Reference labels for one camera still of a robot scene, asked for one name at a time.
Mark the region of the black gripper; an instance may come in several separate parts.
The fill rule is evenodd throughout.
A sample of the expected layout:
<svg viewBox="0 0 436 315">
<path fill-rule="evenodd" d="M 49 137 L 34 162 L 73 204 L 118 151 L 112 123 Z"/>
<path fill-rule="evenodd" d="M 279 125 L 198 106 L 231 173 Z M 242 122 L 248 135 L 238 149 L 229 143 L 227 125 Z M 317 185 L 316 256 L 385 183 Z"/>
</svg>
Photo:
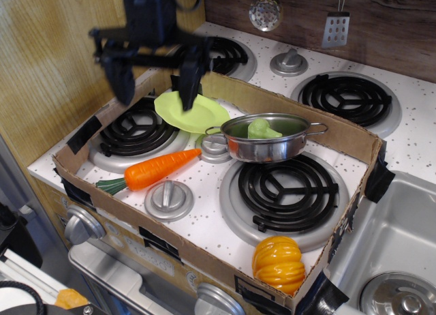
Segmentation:
<svg viewBox="0 0 436 315">
<path fill-rule="evenodd" d="M 133 66 L 152 65 L 179 68 L 178 91 L 183 110 L 193 107 L 200 81 L 207 72 L 211 59 L 209 48 L 213 40 L 181 29 L 176 13 L 194 12 L 202 0 L 183 4 L 180 0 L 123 0 L 125 24 L 115 28 L 92 28 L 89 35 L 95 42 L 95 59 L 101 63 L 116 99 L 129 106 L 134 98 Z M 145 47 L 156 51 L 161 47 L 181 46 L 180 57 L 139 55 Z"/>
</svg>

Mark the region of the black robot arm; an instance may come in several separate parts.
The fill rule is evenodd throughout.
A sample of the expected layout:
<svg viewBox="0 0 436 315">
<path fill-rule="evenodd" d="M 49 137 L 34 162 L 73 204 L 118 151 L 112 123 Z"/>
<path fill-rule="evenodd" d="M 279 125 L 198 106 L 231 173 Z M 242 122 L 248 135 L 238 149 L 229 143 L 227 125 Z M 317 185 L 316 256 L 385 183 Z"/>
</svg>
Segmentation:
<svg viewBox="0 0 436 315">
<path fill-rule="evenodd" d="M 135 66 L 170 68 L 179 71 L 183 110 L 192 109 L 200 81 L 213 66 L 210 51 L 214 40 L 179 28 L 176 13 L 193 12 L 201 1 L 188 7 L 177 0 L 123 0 L 124 27 L 90 30 L 95 62 L 103 67 L 120 103 L 127 106 L 134 98 Z"/>
</svg>

